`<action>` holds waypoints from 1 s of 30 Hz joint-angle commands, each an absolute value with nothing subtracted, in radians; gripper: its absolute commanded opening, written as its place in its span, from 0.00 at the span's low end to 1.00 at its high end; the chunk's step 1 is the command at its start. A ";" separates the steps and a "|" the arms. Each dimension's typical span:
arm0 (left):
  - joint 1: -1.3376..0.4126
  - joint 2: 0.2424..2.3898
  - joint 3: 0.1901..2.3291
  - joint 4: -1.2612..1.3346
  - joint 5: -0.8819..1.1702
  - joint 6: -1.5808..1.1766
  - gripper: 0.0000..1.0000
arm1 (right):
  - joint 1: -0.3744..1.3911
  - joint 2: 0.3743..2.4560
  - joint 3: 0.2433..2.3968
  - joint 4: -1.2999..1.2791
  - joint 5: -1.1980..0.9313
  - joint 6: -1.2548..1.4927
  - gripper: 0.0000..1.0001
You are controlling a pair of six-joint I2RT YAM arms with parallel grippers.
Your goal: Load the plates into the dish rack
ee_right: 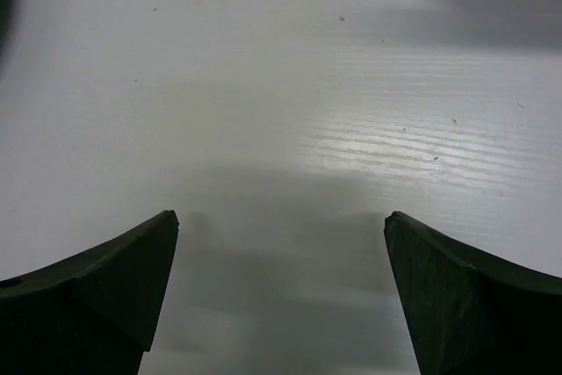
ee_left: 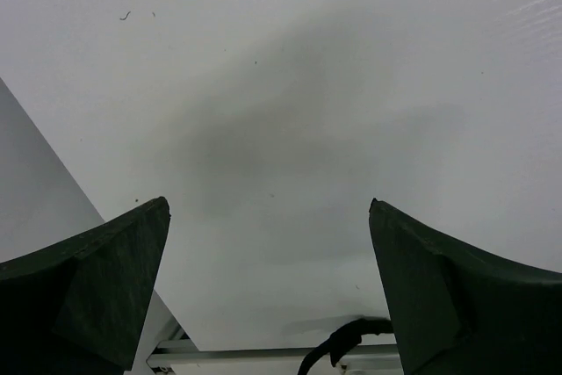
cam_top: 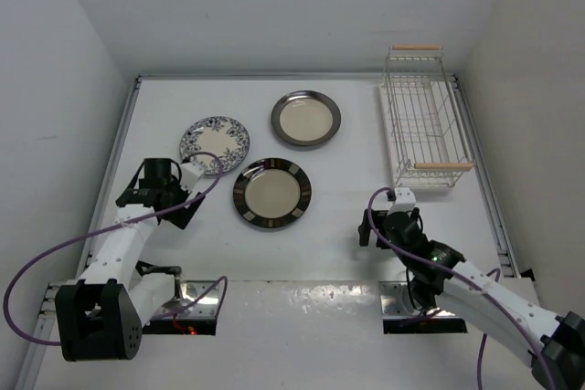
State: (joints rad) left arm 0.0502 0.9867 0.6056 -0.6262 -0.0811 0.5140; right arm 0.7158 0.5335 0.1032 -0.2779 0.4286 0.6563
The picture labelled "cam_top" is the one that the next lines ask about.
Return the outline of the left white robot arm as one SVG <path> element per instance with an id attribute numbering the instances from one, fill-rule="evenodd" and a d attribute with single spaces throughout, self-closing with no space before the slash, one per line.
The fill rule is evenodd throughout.
<path id="1" fill-rule="evenodd" d="M 186 228 L 204 195 L 194 190 L 204 165 L 145 159 L 116 199 L 110 232 L 78 280 L 55 297 L 61 351 L 68 362 L 131 360 L 143 327 L 178 295 L 181 269 L 149 267 L 131 283 L 148 238 L 164 221 Z"/>

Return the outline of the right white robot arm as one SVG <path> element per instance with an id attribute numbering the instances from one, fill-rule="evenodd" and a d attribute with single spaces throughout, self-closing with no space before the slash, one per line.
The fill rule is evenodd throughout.
<path id="1" fill-rule="evenodd" d="M 520 359 L 545 389 L 584 386 L 584 319 L 560 315 L 523 299 L 483 273 L 462 253 L 427 238 L 419 210 L 364 212 L 359 244 L 371 235 L 407 270 L 407 304 L 414 310 L 455 314 Z"/>

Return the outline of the brown rim cream plate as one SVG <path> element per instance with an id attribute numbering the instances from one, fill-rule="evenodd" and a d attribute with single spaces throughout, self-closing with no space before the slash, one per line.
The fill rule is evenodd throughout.
<path id="1" fill-rule="evenodd" d="M 313 148 L 329 142 L 341 127 L 336 102 L 316 90 L 297 90 L 279 98 L 271 110 L 271 127 L 282 141 Z"/>

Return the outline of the black patterned rim plate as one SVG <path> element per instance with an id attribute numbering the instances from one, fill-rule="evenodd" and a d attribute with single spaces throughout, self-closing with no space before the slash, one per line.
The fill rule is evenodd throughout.
<path id="1" fill-rule="evenodd" d="M 263 229 L 280 229 L 297 221 L 307 210 L 313 188 L 307 173 L 284 158 L 260 159 L 237 177 L 232 199 L 247 223 Z"/>

